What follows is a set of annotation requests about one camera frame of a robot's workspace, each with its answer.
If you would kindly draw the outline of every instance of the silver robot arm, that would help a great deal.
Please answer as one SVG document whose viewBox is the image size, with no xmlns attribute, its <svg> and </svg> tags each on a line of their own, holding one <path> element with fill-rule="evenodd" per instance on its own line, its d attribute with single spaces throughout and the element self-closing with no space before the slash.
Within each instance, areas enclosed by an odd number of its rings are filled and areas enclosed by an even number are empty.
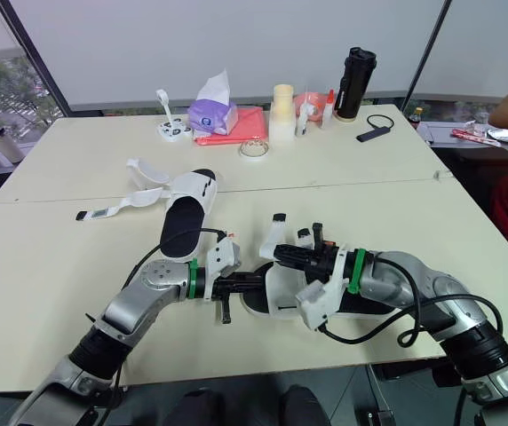
<svg viewBox="0 0 508 426">
<path fill-rule="evenodd" d="M 153 261 L 95 319 L 91 330 L 23 401 L 9 426 L 89 426 L 97 398 L 131 350 L 168 304 L 211 299 L 216 279 L 238 266 L 238 246 L 224 238 L 210 250 L 205 268 L 196 262 Z"/>
<path fill-rule="evenodd" d="M 285 215 L 274 215 L 273 229 L 282 229 L 280 222 L 285 222 Z M 400 309 L 415 302 L 409 278 L 417 285 L 421 303 L 439 296 L 469 295 L 459 280 L 428 268 L 408 253 L 363 249 L 351 253 L 324 241 L 321 224 L 314 224 L 313 231 L 312 247 L 266 244 L 266 253 L 271 253 L 266 257 L 306 273 L 309 285 L 296 299 L 305 324 L 313 330 L 324 331 L 347 288 Z M 426 303 L 420 323 L 446 352 L 472 400 L 483 406 L 483 421 L 489 426 L 508 424 L 508 344 L 477 303 L 468 298 Z"/>
</svg>

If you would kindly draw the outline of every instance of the pink towel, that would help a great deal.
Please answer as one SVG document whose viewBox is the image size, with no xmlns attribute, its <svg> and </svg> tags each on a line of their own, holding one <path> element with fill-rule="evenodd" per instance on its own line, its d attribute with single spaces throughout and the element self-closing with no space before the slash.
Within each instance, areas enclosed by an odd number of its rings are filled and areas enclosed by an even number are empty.
<svg viewBox="0 0 508 426">
<path fill-rule="evenodd" d="M 266 121 L 264 113 L 259 106 L 238 108 L 238 122 L 229 135 L 212 134 L 206 138 L 197 138 L 194 141 L 199 145 L 225 145 L 241 144 L 245 140 L 265 139 Z"/>
</svg>

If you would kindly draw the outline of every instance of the green ring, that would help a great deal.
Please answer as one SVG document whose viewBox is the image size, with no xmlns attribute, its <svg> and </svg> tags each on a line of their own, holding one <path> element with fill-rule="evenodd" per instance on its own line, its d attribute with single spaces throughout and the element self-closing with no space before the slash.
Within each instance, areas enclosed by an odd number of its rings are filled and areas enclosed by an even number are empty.
<svg viewBox="0 0 508 426">
<path fill-rule="evenodd" d="M 358 295 L 361 292 L 361 285 L 359 284 L 359 281 L 361 281 L 362 267 L 364 265 L 364 257 L 366 254 L 367 250 L 364 248 L 359 248 L 357 250 L 357 257 L 354 259 L 353 276 L 351 277 L 351 281 L 347 287 L 347 291 L 352 295 Z"/>
<path fill-rule="evenodd" d="M 193 259 L 189 263 L 189 299 L 194 299 L 194 292 L 196 291 L 197 285 L 197 269 L 199 267 L 199 263 L 197 259 Z"/>
</svg>

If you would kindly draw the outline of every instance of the tape roll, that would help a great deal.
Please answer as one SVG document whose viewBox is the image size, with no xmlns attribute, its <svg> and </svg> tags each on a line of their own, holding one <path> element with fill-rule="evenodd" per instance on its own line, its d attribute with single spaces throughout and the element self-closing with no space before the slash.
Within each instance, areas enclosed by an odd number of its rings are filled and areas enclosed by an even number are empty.
<svg viewBox="0 0 508 426">
<path fill-rule="evenodd" d="M 240 144 L 238 154 L 249 161 L 259 161 L 266 157 L 270 146 L 264 141 L 259 139 L 246 140 Z"/>
</svg>

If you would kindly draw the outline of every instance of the desk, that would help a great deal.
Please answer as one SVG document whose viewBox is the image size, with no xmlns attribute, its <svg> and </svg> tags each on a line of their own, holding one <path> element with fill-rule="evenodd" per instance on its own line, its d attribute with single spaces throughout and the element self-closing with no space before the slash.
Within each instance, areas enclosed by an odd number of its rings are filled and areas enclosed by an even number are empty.
<svg viewBox="0 0 508 426">
<path fill-rule="evenodd" d="M 79 209 L 117 199 L 0 204 L 0 391 L 35 388 L 69 353 L 121 287 L 162 228 L 163 205 L 128 209 L 105 220 L 76 222 Z M 454 178 L 220 193 L 208 225 L 236 233 L 243 269 L 263 263 L 258 247 L 275 212 L 288 214 L 290 237 L 313 221 L 325 238 L 350 249 L 398 249 L 459 278 L 494 302 L 508 339 L 508 243 Z M 168 306 L 130 355 L 125 383 L 246 375 L 442 355 L 422 334 L 410 349 L 398 321 L 373 340 L 346 346 L 309 331 L 301 319 L 247 313 L 231 300 L 233 323 L 218 323 L 215 305 Z M 333 319 L 330 329 L 357 336 L 374 320 Z"/>
<path fill-rule="evenodd" d="M 461 129 L 462 122 L 421 122 L 418 126 L 418 133 L 427 141 L 433 142 L 432 148 L 482 148 L 486 145 L 470 142 L 468 140 L 451 137 L 452 129 Z M 508 144 L 502 144 L 504 149 L 508 149 Z"/>
<path fill-rule="evenodd" d="M 390 135 L 362 144 L 366 117 L 394 119 Z M 220 192 L 429 179 L 446 167 L 393 105 L 363 106 L 352 123 L 333 120 L 288 146 L 271 146 L 262 162 L 247 162 L 238 145 L 198 146 L 163 140 L 153 115 L 61 118 L 44 134 L 0 190 L 0 202 L 123 197 L 134 191 L 128 158 L 141 157 L 172 177 L 198 168 L 222 176 Z"/>
</svg>

